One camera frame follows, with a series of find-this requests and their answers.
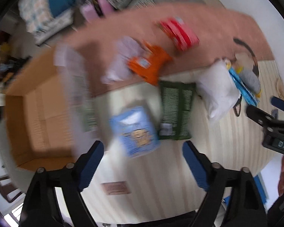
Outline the blue long snack bag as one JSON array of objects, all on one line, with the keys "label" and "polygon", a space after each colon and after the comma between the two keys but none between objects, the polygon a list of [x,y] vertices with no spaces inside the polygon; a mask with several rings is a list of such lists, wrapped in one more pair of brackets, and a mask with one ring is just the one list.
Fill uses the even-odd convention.
[{"label": "blue long snack bag", "polygon": [[231,67],[228,71],[246,103],[256,107],[259,103],[259,99],[245,86],[234,68]]}]

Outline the white pillow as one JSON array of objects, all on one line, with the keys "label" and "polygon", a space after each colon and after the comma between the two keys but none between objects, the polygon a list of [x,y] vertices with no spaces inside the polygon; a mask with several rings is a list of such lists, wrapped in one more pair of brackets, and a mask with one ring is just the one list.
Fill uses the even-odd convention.
[{"label": "white pillow", "polygon": [[208,119],[219,121],[237,103],[240,92],[230,76],[227,62],[217,60],[196,79],[196,92],[202,98]]}]

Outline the green striped pack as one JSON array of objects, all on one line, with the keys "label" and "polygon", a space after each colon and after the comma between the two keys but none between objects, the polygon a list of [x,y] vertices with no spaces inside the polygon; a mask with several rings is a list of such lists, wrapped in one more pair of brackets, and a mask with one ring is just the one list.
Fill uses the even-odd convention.
[{"label": "green striped pack", "polygon": [[192,137],[188,124],[191,117],[195,84],[161,80],[162,118],[159,124],[160,140],[188,140]]}]

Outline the blue bear tissue pack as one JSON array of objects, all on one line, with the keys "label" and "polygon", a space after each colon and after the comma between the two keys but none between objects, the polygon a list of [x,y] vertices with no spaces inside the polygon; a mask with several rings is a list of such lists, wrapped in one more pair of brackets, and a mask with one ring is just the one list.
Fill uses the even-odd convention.
[{"label": "blue bear tissue pack", "polygon": [[130,158],[146,155],[160,146],[155,126],[142,106],[111,117],[110,126]]}]

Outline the red snack pack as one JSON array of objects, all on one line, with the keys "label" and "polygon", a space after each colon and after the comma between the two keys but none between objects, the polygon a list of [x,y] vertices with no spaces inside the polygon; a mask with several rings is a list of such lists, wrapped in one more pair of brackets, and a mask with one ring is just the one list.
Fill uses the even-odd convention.
[{"label": "red snack pack", "polygon": [[179,51],[184,52],[200,44],[198,36],[180,17],[160,20],[157,26],[166,33]]}]

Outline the orange snack bag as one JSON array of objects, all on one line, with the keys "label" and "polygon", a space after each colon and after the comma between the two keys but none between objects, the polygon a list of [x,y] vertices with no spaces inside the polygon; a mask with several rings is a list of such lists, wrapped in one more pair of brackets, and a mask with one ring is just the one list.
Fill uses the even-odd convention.
[{"label": "orange snack bag", "polygon": [[128,67],[145,82],[156,86],[162,67],[173,61],[173,58],[160,46],[143,41],[146,52],[142,56],[133,57]]}]

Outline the lavender cloth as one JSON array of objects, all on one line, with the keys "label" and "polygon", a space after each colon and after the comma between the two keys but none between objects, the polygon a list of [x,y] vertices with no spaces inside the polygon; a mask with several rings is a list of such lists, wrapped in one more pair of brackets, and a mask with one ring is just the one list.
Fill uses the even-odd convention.
[{"label": "lavender cloth", "polygon": [[103,84],[110,85],[131,78],[133,73],[128,67],[129,61],[143,56],[146,52],[141,42],[129,36],[124,36],[116,42],[116,50],[117,54],[101,78]]}]

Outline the grey plush toy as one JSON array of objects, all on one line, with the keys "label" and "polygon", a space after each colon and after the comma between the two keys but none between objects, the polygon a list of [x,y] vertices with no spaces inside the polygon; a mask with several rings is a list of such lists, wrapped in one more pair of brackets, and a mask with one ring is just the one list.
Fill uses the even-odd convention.
[{"label": "grey plush toy", "polygon": [[261,96],[261,83],[252,70],[239,68],[236,73],[249,91],[251,91],[256,97]]}]

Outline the brown cardboard box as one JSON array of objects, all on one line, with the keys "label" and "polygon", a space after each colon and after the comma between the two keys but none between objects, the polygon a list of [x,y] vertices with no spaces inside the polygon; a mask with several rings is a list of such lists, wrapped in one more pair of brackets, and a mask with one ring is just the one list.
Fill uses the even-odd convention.
[{"label": "brown cardboard box", "polygon": [[31,59],[5,93],[6,131],[18,168],[57,170],[99,139],[84,58],[59,44]]}]

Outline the pink cat rug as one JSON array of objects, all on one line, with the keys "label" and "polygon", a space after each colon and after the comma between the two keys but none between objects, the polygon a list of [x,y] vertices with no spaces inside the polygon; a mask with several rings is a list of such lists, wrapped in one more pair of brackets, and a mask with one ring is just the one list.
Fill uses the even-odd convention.
[{"label": "pink cat rug", "polygon": [[[155,26],[154,22],[175,15],[192,24],[201,44],[188,52],[176,55],[173,62],[163,67],[162,80],[191,83],[219,56],[232,57],[242,47],[234,37],[248,43],[257,56],[260,82],[263,88],[260,109],[271,112],[270,98],[278,94],[280,82],[278,65],[273,58],[265,36],[253,18],[226,9],[214,9],[202,4],[173,3],[155,7],[116,12],[105,19],[96,19],[81,26],[63,38],[86,60],[86,70],[94,98],[99,135],[106,154],[102,169],[107,179],[127,181],[131,185],[153,182],[169,184],[174,191],[196,189],[188,176],[188,167],[173,151],[177,141],[165,141],[160,148],[140,159],[129,159],[110,128],[110,118],[127,108],[143,105],[155,125],[161,120],[162,107],[159,88],[147,84],[138,76],[123,82],[104,85],[101,77],[116,54],[115,43],[123,36],[163,47],[174,54],[172,42]],[[197,97],[189,119],[193,143],[210,159],[228,169],[250,168],[253,175],[273,159],[275,152],[261,144],[260,126],[244,112],[236,117],[229,111],[220,121],[209,121],[203,101]]]}]

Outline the plaid and blue bedding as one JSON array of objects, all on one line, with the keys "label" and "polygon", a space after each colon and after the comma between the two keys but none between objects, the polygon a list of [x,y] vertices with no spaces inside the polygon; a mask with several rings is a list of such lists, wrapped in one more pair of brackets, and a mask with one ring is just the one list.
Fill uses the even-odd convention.
[{"label": "plaid and blue bedding", "polygon": [[20,17],[36,45],[42,45],[53,35],[73,24],[77,0],[19,0]]}]

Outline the pink suitcase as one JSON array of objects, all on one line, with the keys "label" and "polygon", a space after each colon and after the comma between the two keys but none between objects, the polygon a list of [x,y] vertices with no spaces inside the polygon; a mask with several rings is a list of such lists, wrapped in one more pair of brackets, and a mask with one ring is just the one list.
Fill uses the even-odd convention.
[{"label": "pink suitcase", "polygon": [[114,11],[115,9],[107,0],[84,0],[80,7],[81,14],[89,23],[95,19],[106,17]]}]

